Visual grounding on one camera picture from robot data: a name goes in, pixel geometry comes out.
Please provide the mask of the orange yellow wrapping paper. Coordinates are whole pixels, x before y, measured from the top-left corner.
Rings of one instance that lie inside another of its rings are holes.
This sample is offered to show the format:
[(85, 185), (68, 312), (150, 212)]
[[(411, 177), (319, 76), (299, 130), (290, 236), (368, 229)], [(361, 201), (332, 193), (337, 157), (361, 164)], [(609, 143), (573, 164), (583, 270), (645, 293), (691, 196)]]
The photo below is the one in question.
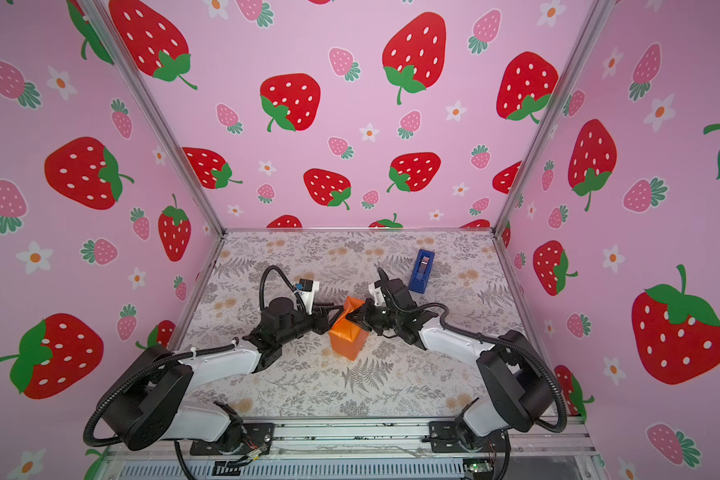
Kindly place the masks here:
[(341, 315), (329, 330), (330, 343), (333, 351), (350, 361), (357, 359), (365, 345), (369, 332), (349, 321), (347, 316), (363, 305), (363, 300), (347, 297), (344, 301)]

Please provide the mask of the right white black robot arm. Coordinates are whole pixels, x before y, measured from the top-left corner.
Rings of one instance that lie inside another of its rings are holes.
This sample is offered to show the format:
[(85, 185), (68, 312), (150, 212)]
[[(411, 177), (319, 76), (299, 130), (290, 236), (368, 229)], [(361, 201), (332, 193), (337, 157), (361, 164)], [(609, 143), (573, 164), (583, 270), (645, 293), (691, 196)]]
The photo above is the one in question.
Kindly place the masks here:
[(466, 449), (476, 450), (506, 430), (525, 433), (538, 426), (563, 432), (568, 415), (562, 388), (528, 339), (516, 330), (501, 336), (471, 332), (450, 323), (449, 314), (442, 303), (418, 305), (406, 288), (381, 285), (347, 319), (378, 336), (391, 331), (408, 345), (476, 367), (487, 395), (454, 420), (455, 437)]

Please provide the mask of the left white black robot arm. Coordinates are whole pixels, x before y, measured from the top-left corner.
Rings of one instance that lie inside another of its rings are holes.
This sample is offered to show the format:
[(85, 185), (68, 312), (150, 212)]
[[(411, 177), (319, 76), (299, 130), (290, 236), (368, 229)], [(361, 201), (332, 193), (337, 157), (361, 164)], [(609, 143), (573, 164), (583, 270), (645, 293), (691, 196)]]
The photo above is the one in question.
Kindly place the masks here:
[(191, 440), (222, 453), (239, 451), (247, 437), (239, 414), (224, 402), (194, 405), (188, 394), (226, 377), (263, 372), (285, 344), (310, 332), (327, 333), (343, 311), (341, 305), (306, 307), (278, 297), (261, 310), (249, 334), (225, 346), (185, 352), (148, 348), (102, 396), (84, 427), (84, 443), (122, 443), (138, 451), (159, 441)]

